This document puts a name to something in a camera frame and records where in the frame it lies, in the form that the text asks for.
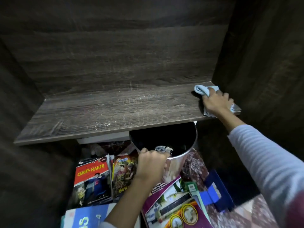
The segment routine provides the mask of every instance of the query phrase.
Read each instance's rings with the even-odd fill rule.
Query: circular photo
[[[181,210],[181,215],[185,223],[194,225],[198,220],[197,211],[191,204],[186,204]]]
[[[184,228],[184,224],[180,216],[176,214],[171,216],[170,228]]]

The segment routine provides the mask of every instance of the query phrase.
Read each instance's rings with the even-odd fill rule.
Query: blue and white book
[[[67,210],[63,228],[98,228],[115,205],[116,203],[111,203]],[[137,218],[134,227],[140,228],[139,217]]]

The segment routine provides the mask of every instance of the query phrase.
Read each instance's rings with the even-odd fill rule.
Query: purple magazine
[[[212,228],[180,176],[153,188],[142,215],[148,228]]]

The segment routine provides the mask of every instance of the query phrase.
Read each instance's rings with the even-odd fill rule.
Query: yellow circle
[[[180,219],[181,224],[183,225],[183,228],[184,228],[183,219],[182,219],[180,216],[178,216],[177,214],[174,214],[174,215],[172,215],[172,216],[170,217],[170,221],[169,221],[169,223],[170,223],[170,228],[173,228],[172,222],[173,222],[173,219],[174,219],[174,218]]]
[[[189,208],[189,207],[192,208],[192,209],[195,211],[195,213],[196,213],[196,219],[195,219],[195,221],[193,221],[192,223],[189,223],[188,220],[185,218],[185,215],[184,215],[185,210],[186,210],[187,208]],[[184,221],[186,224],[190,225],[190,226],[194,225],[194,224],[197,222],[198,218],[199,218],[199,216],[198,216],[198,214],[197,214],[197,210],[196,210],[195,207],[192,206],[191,204],[185,204],[185,205],[183,205],[183,207],[181,208],[181,217],[183,218],[183,221]]]

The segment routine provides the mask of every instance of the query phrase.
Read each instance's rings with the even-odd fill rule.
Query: sleeve
[[[102,222],[98,228],[116,228],[116,226],[113,226],[111,223],[108,222]]]
[[[304,163],[250,125],[234,128],[228,138],[284,227],[290,203],[304,190]]]

